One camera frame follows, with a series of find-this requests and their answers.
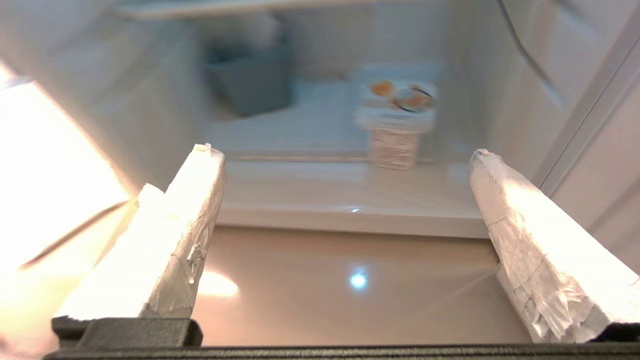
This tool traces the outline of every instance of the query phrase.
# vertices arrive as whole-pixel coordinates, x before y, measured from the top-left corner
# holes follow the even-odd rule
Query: gray bin
[[[216,88],[240,116],[291,104],[291,50],[288,42],[256,54],[210,60]]]

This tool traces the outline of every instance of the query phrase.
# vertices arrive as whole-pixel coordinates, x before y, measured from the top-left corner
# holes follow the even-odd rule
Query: beige surface
[[[193,318],[204,345],[530,342],[496,266],[484,240],[220,227]]]

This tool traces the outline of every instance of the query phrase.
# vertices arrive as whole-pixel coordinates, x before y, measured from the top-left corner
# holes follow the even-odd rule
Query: reflective floor
[[[216,228],[203,345],[528,343],[489,241]]]

